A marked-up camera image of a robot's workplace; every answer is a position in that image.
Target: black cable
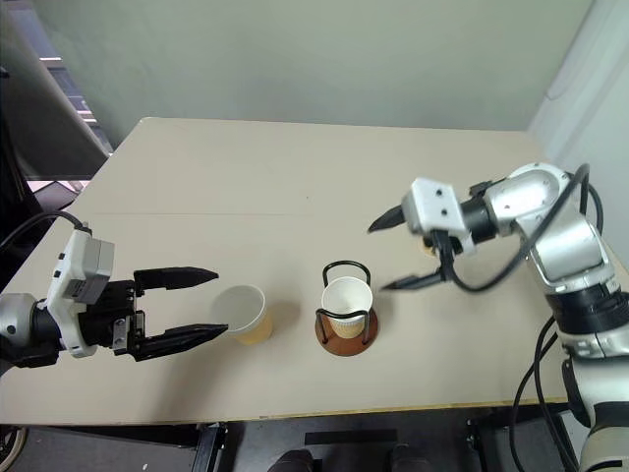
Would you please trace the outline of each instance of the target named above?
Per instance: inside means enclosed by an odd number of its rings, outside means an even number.
[[[588,172],[581,180],[581,199],[579,200],[579,212],[586,214],[588,212],[588,191],[590,189],[590,172]]]
[[[533,232],[531,237],[528,238],[524,242],[524,244],[520,247],[520,249],[515,254],[515,256],[513,256],[511,261],[509,261],[509,263],[495,277],[493,277],[492,279],[490,279],[489,281],[487,281],[487,282],[485,282],[485,283],[483,283],[481,285],[471,286],[471,285],[468,285],[466,282],[464,282],[463,280],[461,280],[459,278],[458,274],[456,273],[456,270],[454,270],[454,265],[453,264],[445,264],[444,270],[446,270],[446,273],[448,274],[449,278],[459,288],[461,288],[461,289],[463,289],[463,290],[465,290],[467,292],[484,292],[485,290],[489,290],[493,286],[495,286],[498,283],[500,283],[502,280],[504,280],[528,256],[528,254],[531,252],[531,250],[538,243],[539,239],[542,237],[544,232],[548,229],[548,227],[551,225],[551,223],[557,217],[557,215],[559,214],[559,212],[561,211],[563,206],[566,204],[566,202],[568,202],[568,200],[570,199],[570,195],[572,194],[574,189],[577,187],[577,185],[581,184],[584,181],[587,182],[589,174],[590,174],[590,165],[588,165],[588,164],[582,164],[577,169],[575,174],[572,176],[572,178],[568,182],[568,185],[566,186],[566,188],[563,189],[563,192],[561,192],[561,194],[557,198],[557,201],[554,203],[554,205],[552,206],[552,208],[550,209],[548,214],[545,216],[545,218],[542,220],[540,225],[535,229],[535,231]],[[582,188],[582,197],[583,197],[583,189],[584,188],[586,189],[585,190],[585,192],[586,192],[585,195],[586,196],[587,196],[587,192],[588,192],[588,190],[587,190],[588,186],[584,185],[583,188]]]
[[[599,234],[602,234],[602,201],[600,200],[599,192],[597,192],[597,189],[595,189],[593,185],[588,186],[588,192],[590,192],[590,196],[594,202],[594,207],[597,209],[597,230],[599,231]]]
[[[535,358],[533,361],[533,377],[535,379],[535,390],[538,394],[538,402],[540,403],[540,408],[542,410],[543,418],[546,420],[546,424],[548,429],[550,430],[550,435],[552,436],[552,440],[554,441],[557,449],[559,450],[559,454],[563,459],[564,464],[567,466],[569,472],[577,472],[579,470],[579,466],[575,463],[574,458],[565,444],[561,440],[561,436],[557,432],[557,429],[552,422],[552,417],[550,416],[550,411],[548,410],[548,405],[546,405],[545,399],[543,398],[542,392],[542,379],[540,376],[540,360],[542,359],[542,345],[543,340],[545,339],[546,333],[554,323],[554,317],[551,317],[546,324],[543,326],[542,331],[540,331],[540,336],[538,337],[538,342],[535,346]]]
[[[546,342],[542,349],[542,359],[543,356],[546,355],[546,352],[550,350],[552,345],[557,340],[557,333],[554,332],[550,339]],[[516,468],[520,472],[526,472],[524,467],[522,466],[522,462],[520,462],[520,457],[518,456],[518,451],[515,447],[515,425],[518,420],[518,409],[520,408],[520,400],[522,399],[522,393],[524,393],[524,388],[528,383],[531,375],[533,374],[533,364],[529,367],[529,370],[522,378],[520,385],[518,385],[518,391],[515,394],[515,399],[513,400],[513,407],[511,408],[511,414],[509,416],[509,448],[511,449],[511,456],[513,457],[513,462],[515,462]]]
[[[83,226],[83,224],[78,218],[67,213],[66,211],[57,211],[57,210],[44,211],[42,213],[38,213],[35,216],[30,217],[24,223],[18,226],[16,229],[11,231],[11,233],[9,233],[9,235],[6,238],[4,238],[2,243],[0,243],[0,254],[4,253],[15,242],[16,239],[18,239],[20,236],[22,236],[31,228],[33,228],[36,224],[40,223],[44,219],[50,219],[50,218],[56,218],[56,217],[67,219],[68,221],[70,221],[72,224],[75,225],[75,229],[87,230],[87,228]]]
[[[570,177],[574,175],[570,172],[566,172],[566,173]],[[581,203],[582,203],[584,199],[583,188],[581,190],[582,190],[582,194],[581,194]],[[588,182],[588,193],[590,194],[590,197],[592,197],[592,201],[594,202],[594,207],[597,211],[597,230],[599,231],[599,234],[602,234],[602,224],[603,224],[602,201],[600,199],[599,192],[597,192],[597,189],[590,182]]]

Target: wall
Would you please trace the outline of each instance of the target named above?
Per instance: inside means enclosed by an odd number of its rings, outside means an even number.
[[[116,146],[144,116],[526,129],[589,0],[34,0]]]
[[[604,239],[629,267],[629,2],[595,3],[530,131],[559,166],[590,163]]]
[[[108,154],[0,3],[0,109],[23,171],[38,180],[90,178]]]

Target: white wall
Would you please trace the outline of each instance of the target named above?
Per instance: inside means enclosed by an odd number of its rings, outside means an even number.
[[[526,129],[590,0],[34,0],[115,146],[144,116]]]
[[[629,267],[629,2],[595,3],[530,131],[559,166],[590,163],[604,239]]]

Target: wooden coaster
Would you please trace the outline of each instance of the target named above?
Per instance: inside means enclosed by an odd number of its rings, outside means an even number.
[[[349,357],[360,354],[373,344],[373,341],[377,336],[377,316],[375,315],[375,311],[373,309],[370,310],[370,317],[370,340],[367,344],[363,344],[362,333],[352,339],[339,337],[336,332],[334,332],[334,329],[332,329],[332,325],[327,317],[322,317],[325,334],[327,334],[327,342],[323,344],[323,333],[315,320],[314,332],[316,333],[316,339],[323,349],[335,356]]]

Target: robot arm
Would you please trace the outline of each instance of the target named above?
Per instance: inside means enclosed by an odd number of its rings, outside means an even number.
[[[146,337],[145,314],[136,309],[147,289],[192,287],[218,277],[195,267],[136,270],[134,280],[110,282],[114,246],[73,231],[59,254],[46,298],[0,295],[0,360],[7,366],[55,364],[61,350],[91,356],[98,345],[137,361],[186,351],[227,329],[226,324],[192,324]]]
[[[587,192],[587,168],[580,170],[586,172],[582,192]],[[552,165],[530,164],[498,182],[474,186],[471,198],[459,204],[450,185],[420,178],[370,231],[406,222],[441,260],[436,273],[384,287],[393,290],[450,280],[471,292],[491,288],[501,277],[470,287],[456,275],[454,256],[474,254],[477,244],[495,236],[518,235],[569,355],[562,370],[570,407],[592,428],[581,470],[626,470],[618,467],[629,468],[629,304],[600,233],[583,214],[585,206],[576,208],[567,202],[569,195],[562,196],[576,186],[571,181]]]

